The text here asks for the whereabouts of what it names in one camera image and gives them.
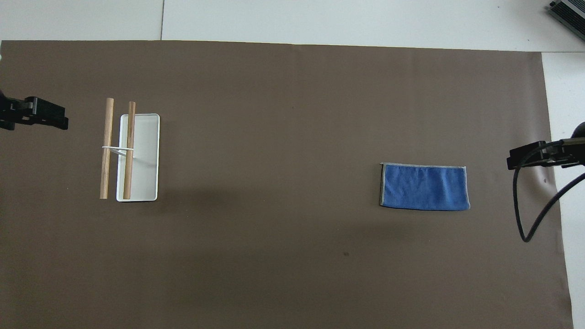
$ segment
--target white tray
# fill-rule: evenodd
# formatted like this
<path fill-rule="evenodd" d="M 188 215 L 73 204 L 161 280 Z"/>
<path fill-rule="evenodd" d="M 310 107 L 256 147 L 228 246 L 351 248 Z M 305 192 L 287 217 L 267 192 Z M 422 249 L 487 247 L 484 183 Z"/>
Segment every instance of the white tray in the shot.
<path fill-rule="evenodd" d="M 120 117 L 120 147 L 126 147 L 128 114 Z M 126 157 L 118 156 L 116 200 L 120 202 L 154 201 L 159 195 L 160 116 L 136 114 L 134 118 L 134 161 L 130 199 L 123 199 Z"/>

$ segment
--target black vent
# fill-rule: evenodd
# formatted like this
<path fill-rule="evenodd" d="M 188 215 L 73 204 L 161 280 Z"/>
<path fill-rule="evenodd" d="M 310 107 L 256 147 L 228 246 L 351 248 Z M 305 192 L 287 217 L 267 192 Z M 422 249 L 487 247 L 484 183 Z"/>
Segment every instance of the black vent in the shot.
<path fill-rule="evenodd" d="M 581 9 L 582 12 L 585 12 L 585 1 L 583 0 L 569 0 L 571 4 L 575 7 Z"/>
<path fill-rule="evenodd" d="M 585 19 L 581 17 L 578 13 L 576 13 L 573 9 L 569 6 L 565 5 L 563 2 L 557 3 L 550 9 L 553 13 L 557 14 L 559 18 L 564 20 L 564 22 L 579 33 L 581 33 L 581 37 L 585 36 Z"/>

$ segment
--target folded towel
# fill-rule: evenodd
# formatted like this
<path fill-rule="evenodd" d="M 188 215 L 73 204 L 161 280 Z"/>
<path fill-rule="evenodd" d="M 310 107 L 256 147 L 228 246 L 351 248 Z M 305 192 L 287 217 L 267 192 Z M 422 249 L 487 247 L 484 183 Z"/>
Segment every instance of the folded towel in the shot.
<path fill-rule="evenodd" d="M 381 163 L 380 205 L 416 210 L 467 210 L 465 167 Z"/>

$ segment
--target brown mat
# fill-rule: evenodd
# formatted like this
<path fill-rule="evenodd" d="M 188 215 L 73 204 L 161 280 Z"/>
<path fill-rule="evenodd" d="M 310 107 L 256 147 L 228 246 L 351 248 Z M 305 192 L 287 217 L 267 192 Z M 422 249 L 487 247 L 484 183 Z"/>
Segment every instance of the brown mat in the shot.
<path fill-rule="evenodd" d="M 508 150 L 550 139 L 539 53 L 3 42 L 3 328 L 570 328 L 555 207 L 531 243 Z M 99 200 L 106 97 L 161 116 L 159 199 Z M 467 166 L 471 210 L 378 205 L 380 162 Z M 528 225 L 555 192 L 526 169 Z"/>

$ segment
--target wooden stick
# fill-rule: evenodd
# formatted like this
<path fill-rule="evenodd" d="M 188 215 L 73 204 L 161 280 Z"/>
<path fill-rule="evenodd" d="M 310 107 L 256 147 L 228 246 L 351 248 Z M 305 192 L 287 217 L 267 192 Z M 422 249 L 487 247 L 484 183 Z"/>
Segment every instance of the wooden stick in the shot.
<path fill-rule="evenodd" d="M 134 148 L 134 116 L 136 115 L 136 103 L 128 102 L 128 138 L 126 147 Z M 134 150 L 126 151 L 126 169 L 124 174 L 124 199 L 130 199 L 130 190 L 132 188 L 132 160 Z"/>
<path fill-rule="evenodd" d="M 104 146 L 112 144 L 113 98 L 106 98 L 106 121 L 104 125 Z M 109 149 L 102 149 L 102 181 L 99 185 L 99 198 L 108 198 Z"/>

